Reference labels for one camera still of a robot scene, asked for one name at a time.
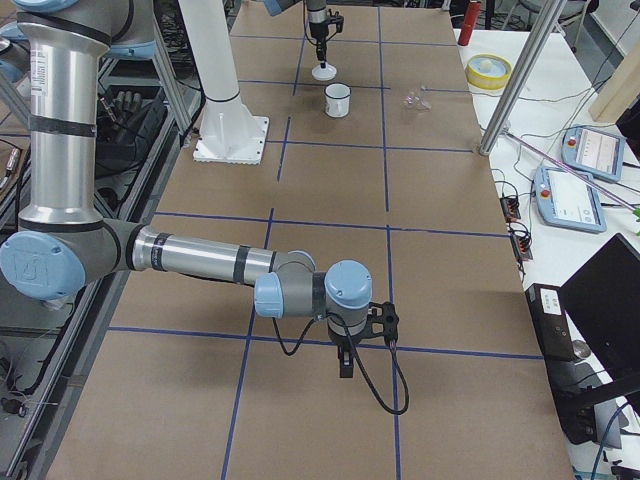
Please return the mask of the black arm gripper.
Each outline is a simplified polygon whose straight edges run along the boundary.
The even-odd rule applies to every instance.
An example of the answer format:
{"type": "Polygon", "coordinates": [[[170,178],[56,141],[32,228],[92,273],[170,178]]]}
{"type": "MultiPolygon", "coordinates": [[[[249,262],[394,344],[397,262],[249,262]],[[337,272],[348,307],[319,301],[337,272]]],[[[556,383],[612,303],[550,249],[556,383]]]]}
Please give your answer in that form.
{"type": "Polygon", "coordinates": [[[365,337],[365,328],[355,331],[353,328],[345,328],[335,324],[328,325],[328,334],[331,341],[338,346],[339,377],[353,377],[353,358],[351,349],[365,337]]]}

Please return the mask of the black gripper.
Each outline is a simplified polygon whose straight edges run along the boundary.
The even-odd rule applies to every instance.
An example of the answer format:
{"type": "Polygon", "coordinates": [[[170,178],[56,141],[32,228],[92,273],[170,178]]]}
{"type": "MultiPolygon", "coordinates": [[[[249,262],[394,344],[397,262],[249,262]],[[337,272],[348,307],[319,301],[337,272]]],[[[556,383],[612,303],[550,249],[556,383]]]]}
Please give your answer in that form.
{"type": "Polygon", "coordinates": [[[316,56],[321,69],[326,68],[326,41],[329,37],[329,21],[324,20],[319,23],[309,22],[309,33],[311,38],[316,42],[316,56]]]}

